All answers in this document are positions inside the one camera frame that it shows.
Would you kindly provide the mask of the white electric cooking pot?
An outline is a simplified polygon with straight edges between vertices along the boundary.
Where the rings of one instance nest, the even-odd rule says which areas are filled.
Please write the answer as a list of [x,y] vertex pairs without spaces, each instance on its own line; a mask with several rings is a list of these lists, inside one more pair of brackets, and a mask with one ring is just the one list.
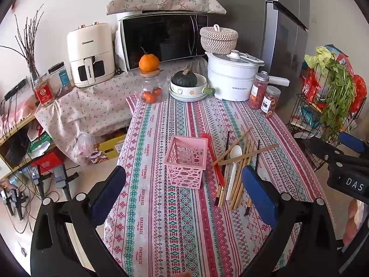
[[259,68],[265,62],[237,50],[229,54],[206,53],[208,57],[207,79],[215,90],[217,99],[227,101],[247,101],[250,97]]

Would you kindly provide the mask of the dark green squash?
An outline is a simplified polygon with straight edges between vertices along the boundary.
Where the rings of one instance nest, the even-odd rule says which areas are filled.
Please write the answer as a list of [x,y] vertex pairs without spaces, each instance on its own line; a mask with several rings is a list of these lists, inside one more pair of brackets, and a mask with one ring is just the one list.
[[185,69],[176,72],[171,78],[171,82],[181,87],[195,87],[197,85],[197,77],[190,69]]

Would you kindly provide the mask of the woven lidded basket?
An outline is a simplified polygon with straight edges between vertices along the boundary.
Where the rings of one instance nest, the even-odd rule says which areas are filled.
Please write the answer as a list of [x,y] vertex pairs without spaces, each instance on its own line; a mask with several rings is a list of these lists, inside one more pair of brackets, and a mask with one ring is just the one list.
[[238,41],[238,32],[215,24],[211,27],[202,27],[199,31],[201,45],[206,52],[213,54],[229,54],[235,49]]

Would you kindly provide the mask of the green leafy vegetables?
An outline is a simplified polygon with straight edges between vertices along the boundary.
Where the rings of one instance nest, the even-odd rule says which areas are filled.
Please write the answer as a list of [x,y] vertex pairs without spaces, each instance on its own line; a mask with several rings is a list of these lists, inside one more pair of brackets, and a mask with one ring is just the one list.
[[343,127],[356,98],[353,69],[347,55],[326,46],[317,46],[315,54],[306,54],[304,59],[318,81],[318,97],[324,104],[320,115],[321,136],[331,140]]

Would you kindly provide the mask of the floral cloth microwave cover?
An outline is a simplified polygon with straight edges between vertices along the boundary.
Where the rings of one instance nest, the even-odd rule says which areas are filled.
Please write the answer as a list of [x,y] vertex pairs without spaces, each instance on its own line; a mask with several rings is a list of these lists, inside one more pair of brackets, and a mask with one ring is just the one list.
[[217,0],[110,0],[106,14],[132,11],[192,11],[209,14],[226,14]]

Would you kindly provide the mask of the floral side table cloth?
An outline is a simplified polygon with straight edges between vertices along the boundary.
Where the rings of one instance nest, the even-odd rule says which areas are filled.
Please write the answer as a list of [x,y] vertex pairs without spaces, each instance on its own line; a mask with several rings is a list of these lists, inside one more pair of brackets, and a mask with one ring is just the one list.
[[73,153],[78,136],[98,138],[128,127],[133,115],[126,98],[133,96],[140,77],[139,69],[134,69],[103,83],[74,87],[48,107],[38,107],[35,118],[61,152],[74,163],[86,165],[86,157]]

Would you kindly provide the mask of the white plastic spoon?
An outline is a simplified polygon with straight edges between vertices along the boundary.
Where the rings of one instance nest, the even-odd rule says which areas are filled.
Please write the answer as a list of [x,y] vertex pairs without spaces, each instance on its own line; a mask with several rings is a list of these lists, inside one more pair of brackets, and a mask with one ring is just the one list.
[[[239,145],[235,145],[231,152],[230,152],[230,157],[231,158],[237,158],[239,156],[242,155],[242,148]],[[229,201],[231,199],[231,192],[233,189],[233,184],[235,181],[235,176],[236,176],[236,169],[237,169],[237,161],[233,162],[233,166],[232,166],[232,170],[231,170],[231,176],[230,176],[230,180],[229,180],[229,185],[228,185],[228,190],[227,190],[227,194],[226,194],[226,200]]]

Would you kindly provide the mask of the pink plastic utensil basket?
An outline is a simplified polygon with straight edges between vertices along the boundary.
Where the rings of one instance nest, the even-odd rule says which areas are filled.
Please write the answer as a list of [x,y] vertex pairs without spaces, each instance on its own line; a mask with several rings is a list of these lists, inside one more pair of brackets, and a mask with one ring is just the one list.
[[198,190],[206,169],[208,140],[173,135],[163,164],[172,186]]

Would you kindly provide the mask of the cream air fryer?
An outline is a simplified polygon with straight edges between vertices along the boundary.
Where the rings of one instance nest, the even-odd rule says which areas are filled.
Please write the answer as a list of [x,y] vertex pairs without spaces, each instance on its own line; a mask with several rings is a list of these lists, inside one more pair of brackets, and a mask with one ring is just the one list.
[[102,83],[115,75],[113,39],[108,23],[80,25],[68,33],[67,47],[76,87]]

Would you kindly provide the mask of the red plastic spoon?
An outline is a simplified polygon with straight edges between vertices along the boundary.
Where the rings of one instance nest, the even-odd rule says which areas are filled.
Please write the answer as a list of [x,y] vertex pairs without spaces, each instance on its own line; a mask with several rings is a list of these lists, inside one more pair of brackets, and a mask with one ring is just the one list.
[[[201,137],[208,140],[208,151],[210,153],[212,162],[215,161],[216,160],[216,155],[214,153],[211,136],[207,133],[202,133]],[[223,174],[221,173],[221,169],[220,169],[219,165],[216,164],[213,168],[215,170],[216,177],[218,179],[218,183],[220,184],[220,186],[225,187],[226,183],[225,183]]]

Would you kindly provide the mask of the orange tangerine on jar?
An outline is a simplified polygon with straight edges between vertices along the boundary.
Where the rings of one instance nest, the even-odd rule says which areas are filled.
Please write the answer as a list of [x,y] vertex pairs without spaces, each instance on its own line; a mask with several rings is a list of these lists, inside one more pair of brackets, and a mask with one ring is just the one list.
[[141,47],[144,55],[139,61],[139,68],[142,72],[152,72],[159,68],[160,60],[154,54],[148,54],[143,47]]

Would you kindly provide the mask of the patterned striped tablecloth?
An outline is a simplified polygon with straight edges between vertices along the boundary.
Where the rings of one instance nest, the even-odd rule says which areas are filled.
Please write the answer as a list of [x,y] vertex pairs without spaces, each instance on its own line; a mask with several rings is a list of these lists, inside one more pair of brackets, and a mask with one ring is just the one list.
[[258,174],[279,192],[313,201],[324,192],[286,126],[245,102],[213,97],[198,102],[167,98],[145,104],[128,100],[133,119],[118,164],[126,184],[107,217],[104,242],[129,276],[239,276],[267,238],[262,222],[244,194],[238,207],[216,206],[218,180],[206,165],[197,190],[172,186],[164,157],[174,135],[211,136],[216,155],[241,136],[256,147],[277,148],[252,159]]

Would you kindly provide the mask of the blue label clear container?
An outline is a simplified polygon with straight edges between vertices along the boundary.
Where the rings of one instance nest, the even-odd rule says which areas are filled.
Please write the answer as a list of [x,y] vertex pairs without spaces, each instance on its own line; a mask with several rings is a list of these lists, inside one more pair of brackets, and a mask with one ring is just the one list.
[[73,89],[73,86],[68,76],[68,72],[66,70],[66,66],[63,61],[55,64],[54,66],[51,66],[48,69],[48,73],[53,81],[57,79],[60,82],[60,85],[57,86],[56,90],[57,97],[64,96]]

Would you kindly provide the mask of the yellow cardboard box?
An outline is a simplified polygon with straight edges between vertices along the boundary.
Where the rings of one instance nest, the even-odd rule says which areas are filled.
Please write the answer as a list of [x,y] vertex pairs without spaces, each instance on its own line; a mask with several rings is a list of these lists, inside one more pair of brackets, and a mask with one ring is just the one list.
[[98,163],[118,157],[123,148],[125,139],[126,135],[121,134],[102,143],[95,144],[90,160],[94,163]]

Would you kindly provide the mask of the red label glass jar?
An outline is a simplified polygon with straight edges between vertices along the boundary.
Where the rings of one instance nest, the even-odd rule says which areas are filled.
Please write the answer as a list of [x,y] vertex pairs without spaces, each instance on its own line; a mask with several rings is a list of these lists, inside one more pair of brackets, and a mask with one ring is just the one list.
[[42,107],[46,108],[54,102],[55,93],[50,82],[49,74],[45,73],[42,76],[34,78],[33,89]]

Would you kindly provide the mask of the dried twig branches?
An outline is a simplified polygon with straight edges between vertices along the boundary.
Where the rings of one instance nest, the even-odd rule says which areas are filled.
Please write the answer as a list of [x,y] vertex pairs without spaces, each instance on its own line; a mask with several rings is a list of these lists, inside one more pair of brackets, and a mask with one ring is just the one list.
[[31,75],[31,81],[35,81],[40,77],[35,63],[35,43],[39,23],[42,18],[42,15],[44,14],[44,12],[42,11],[42,7],[43,4],[39,7],[39,9],[36,11],[36,14],[33,17],[26,18],[23,32],[21,32],[20,30],[17,15],[14,15],[17,28],[17,34],[14,37],[16,39],[19,49],[14,49],[8,46],[1,45],[2,48],[14,51],[19,55],[21,55],[22,58],[26,60],[27,67]]

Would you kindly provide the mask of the glass jar with tomatoes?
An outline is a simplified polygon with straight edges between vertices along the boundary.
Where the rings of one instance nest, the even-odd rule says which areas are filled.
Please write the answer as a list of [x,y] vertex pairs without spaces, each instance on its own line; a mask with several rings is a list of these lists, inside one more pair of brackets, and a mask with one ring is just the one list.
[[144,72],[139,69],[135,79],[136,96],[140,102],[155,104],[168,97],[168,76],[163,69]]

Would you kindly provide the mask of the black microwave oven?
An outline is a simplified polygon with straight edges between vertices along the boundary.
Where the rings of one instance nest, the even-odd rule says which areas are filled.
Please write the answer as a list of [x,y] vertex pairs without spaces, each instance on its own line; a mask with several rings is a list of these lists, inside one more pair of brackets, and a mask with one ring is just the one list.
[[144,54],[161,62],[203,56],[200,29],[208,26],[208,16],[188,11],[132,13],[119,20],[116,54],[123,70],[139,68]]

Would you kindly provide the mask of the grey refrigerator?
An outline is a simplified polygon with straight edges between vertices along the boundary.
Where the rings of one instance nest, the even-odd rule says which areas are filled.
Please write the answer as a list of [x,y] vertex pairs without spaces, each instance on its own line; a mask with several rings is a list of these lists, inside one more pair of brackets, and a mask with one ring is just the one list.
[[309,0],[217,0],[226,14],[214,14],[218,24],[238,32],[237,50],[265,62],[272,76],[290,80],[281,89],[278,107],[294,97],[305,55],[309,28]]

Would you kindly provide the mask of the short jar dried slices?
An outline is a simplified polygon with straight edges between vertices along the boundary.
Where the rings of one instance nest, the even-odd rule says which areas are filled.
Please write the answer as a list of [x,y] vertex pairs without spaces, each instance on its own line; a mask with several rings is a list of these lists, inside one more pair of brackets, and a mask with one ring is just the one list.
[[271,116],[278,104],[281,91],[275,86],[267,86],[266,92],[261,105],[261,112],[266,116]]

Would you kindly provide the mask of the tall jar red dried fruit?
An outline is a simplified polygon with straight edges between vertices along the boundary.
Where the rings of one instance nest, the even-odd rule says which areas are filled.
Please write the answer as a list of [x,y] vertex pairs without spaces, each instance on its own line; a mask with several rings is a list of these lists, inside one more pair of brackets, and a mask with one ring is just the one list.
[[266,71],[258,72],[255,75],[248,101],[251,109],[259,109],[261,107],[268,82],[269,76]]

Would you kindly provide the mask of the clear plastic bag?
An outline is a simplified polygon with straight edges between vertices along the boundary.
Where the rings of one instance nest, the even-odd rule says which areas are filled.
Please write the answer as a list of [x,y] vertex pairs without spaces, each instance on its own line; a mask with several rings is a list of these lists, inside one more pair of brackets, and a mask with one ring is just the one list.
[[81,164],[87,164],[89,157],[94,151],[95,138],[88,133],[82,132],[73,146],[73,156]]

